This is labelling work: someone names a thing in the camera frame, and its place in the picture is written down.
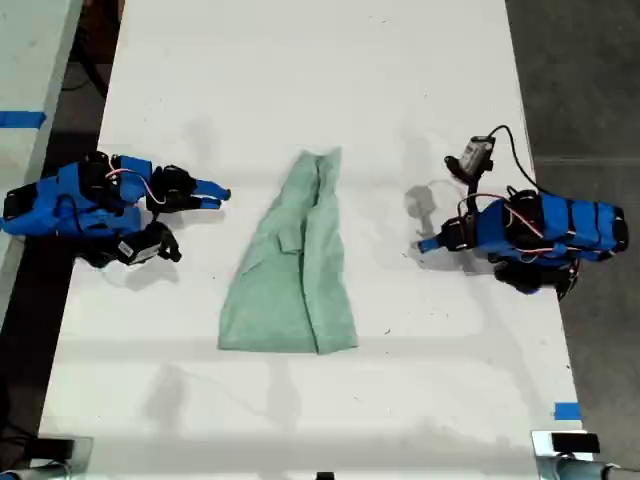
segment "robot finger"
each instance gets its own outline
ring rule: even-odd
[[[205,180],[196,180],[196,189],[193,193],[195,195],[206,195],[208,197],[219,198],[223,201],[231,198],[231,190],[222,188],[215,182],[208,182]]]
[[[201,197],[200,201],[201,201],[200,208],[207,209],[207,210],[219,210],[220,209],[221,202],[217,198]]]

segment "blue robotic hand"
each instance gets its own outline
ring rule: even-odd
[[[135,206],[143,196],[154,214],[144,229]],[[157,216],[219,209],[230,197],[229,190],[174,165],[153,170],[146,160],[94,152],[55,176],[8,192],[0,229],[11,235],[80,239],[80,255],[95,266],[112,260],[140,263],[156,255],[178,261],[175,237]]]
[[[478,193],[480,177],[493,168],[493,135],[501,129],[509,135],[518,168],[538,191],[507,187],[509,197]],[[628,247],[622,209],[603,202],[562,198],[538,186],[520,165],[506,125],[486,137],[471,138],[463,155],[459,159],[446,157],[445,164],[468,186],[468,195],[458,204],[458,216],[446,221],[440,234],[418,242],[421,253],[441,247],[453,252],[476,248],[497,264],[498,280],[523,293],[551,285],[562,298],[578,279],[580,260],[606,260]],[[478,197],[496,200],[479,211]],[[460,206],[465,202],[463,215]]]

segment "light green cloth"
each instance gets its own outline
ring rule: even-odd
[[[331,353],[357,346],[342,282],[340,150],[303,152],[260,222],[220,318],[218,346]]]

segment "white table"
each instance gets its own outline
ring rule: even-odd
[[[94,438],[90,478],[537,478],[530,431],[576,400],[555,293],[484,261],[412,258],[464,189],[446,154],[507,123],[530,165],[502,0],[129,0],[100,147],[233,190],[164,218],[184,258],[75,266],[41,433]],[[482,188],[525,187],[500,137]],[[358,349],[220,352],[218,317],[303,148],[343,148]]]
[[[45,112],[39,130],[0,128],[0,199],[40,178],[82,0],[0,0],[0,110]],[[22,242],[0,234],[0,328]]]

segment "blue tape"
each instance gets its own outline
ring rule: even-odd
[[[40,128],[46,118],[44,112],[0,110],[0,128]]]
[[[580,420],[580,405],[576,402],[556,402],[556,410],[554,412],[556,420]]]

